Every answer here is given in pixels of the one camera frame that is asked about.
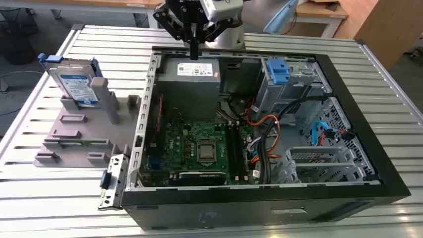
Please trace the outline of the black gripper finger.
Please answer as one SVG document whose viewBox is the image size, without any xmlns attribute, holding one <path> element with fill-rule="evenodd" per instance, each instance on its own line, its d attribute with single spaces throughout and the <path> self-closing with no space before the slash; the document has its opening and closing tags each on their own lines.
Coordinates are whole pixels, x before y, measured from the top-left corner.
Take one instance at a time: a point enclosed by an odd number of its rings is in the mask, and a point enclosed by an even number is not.
<svg viewBox="0 0 423 238">
<path fill-rule="evenodd" d="M 190 59 L 195 60 L 195 36 L 189 10 L 185 7 L 171 10 L 167 4 L 161 4 L 153 16 L 175 40 L 182 40 L 190 45 Z"/>
<path fill-rule="evenodd" d="M 205 10 L 199 9 L 197 20 L 195 60 L 202 55 L 203 44 L 213 49 L 242 49 L 241 12 L 229 19 L 213 22 L 207 20 Z"/>
</svg>

